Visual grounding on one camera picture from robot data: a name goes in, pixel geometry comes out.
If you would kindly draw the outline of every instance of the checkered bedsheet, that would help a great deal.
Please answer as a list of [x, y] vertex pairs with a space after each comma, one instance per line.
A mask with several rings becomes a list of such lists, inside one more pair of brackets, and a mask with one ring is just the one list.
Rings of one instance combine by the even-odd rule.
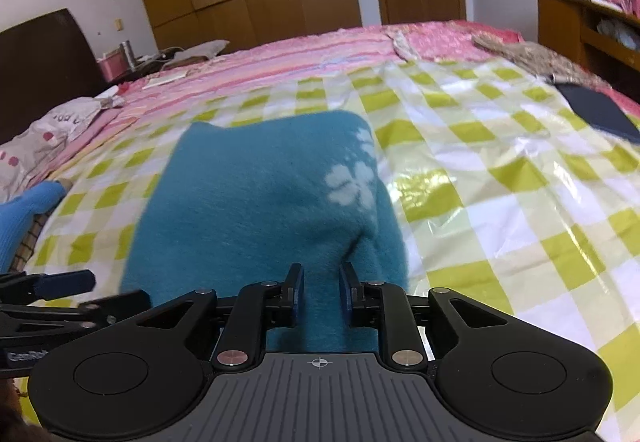
[[91, 297], [116, 293], [135, 226], [191, 122], [336, 108], [374, 132], [411, 292], [452, 287], [596, 351], [615, 383], [601, 435], [640, 439], [640, 149], [595, 132], [506, 60], [386, 62], [212, 94], [134, 127], [60, 174], [75, 185], [28, 271], [89, 268]]

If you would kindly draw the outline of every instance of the pink box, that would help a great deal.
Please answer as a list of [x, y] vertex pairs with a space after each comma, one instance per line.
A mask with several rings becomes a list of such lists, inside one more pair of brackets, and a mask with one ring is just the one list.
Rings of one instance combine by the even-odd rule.
[[122, 50], [117, 49], [109, 52], [102, 59], [98, 59], [98, 65], [102, 70], [102, 75], [107, 82], [121, 76], [129, 70], [129, 63]]

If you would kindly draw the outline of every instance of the pink patterned quilt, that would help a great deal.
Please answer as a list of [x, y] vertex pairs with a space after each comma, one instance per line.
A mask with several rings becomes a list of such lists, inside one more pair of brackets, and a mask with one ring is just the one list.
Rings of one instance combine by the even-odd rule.
[[522, 41], [522, 36], [512, 30], [498, 30], [467, 21], [383, 25], [264, 44], [196, 66], [185, 66], [188, 70], [185, 78], [143, 89], [150, 77], [164, 75], [157, 73], [132, 83], [123, 94], [126, 100], [123, 110], [107, 123], [103, 119], [99, 123], [100, 129], [91, 126], [85, 132], [86, 137], [78, 139], [80, 147], [69, 145], [32, 184], [46, 178], [80, 150], [94, 149], [133, 123], [176, 113], [201, 97], [211, 98], [212, 94], [226, 96], [286, 80], [302, 80], [371, 66], [385, 60], [400, 60], [391, 37], [398, 31], [425, 60], [480, 61], [491, 58], [491, 54], [473, 43], [474, 35], [480, 32], [490, 33], [505, 43]]

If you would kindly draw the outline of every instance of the white flower pattern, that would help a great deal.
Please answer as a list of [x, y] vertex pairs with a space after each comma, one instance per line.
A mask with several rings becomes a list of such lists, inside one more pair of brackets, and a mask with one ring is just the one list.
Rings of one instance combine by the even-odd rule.
[[356, 133], [356, 138], [361, 142], [360, 149], [362, 149], [371, 158], [376, 157], [376, 149], [373, 146], [373, 137], [368, 129], [361, 127]]
[[374, 179], [373, 169], [364, 162], [356, 162], [353, 174], [346, 165], [335, 165], [324, 178], [326, 184], [333, 189], [329, 193], [329, 201], [343, 207], [358, 201], [362, 208], [371, 210], [374, 205], [374, 196], [369, 184]]

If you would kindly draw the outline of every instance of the circular pad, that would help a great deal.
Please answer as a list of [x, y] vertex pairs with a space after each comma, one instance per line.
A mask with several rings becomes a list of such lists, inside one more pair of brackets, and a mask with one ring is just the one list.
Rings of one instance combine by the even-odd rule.
[[116, 352], [85, 359], [76, 368], [74, 380], [89, 393], [117, 395], [142, 384], [148, 373], [149, 366], [143, 359]]
[[566, 380], [566, 370], [556, 359], [537, 352], [515, 352], [497, 359], [494, 378], [512, 392], [539, 395], [552, 392]]
[[31, 372], [38, 418], [63, 438], [151, 435], [186, 414], [203, 390], [200, 361], [167, 330], [110, 330], [52, 350]]

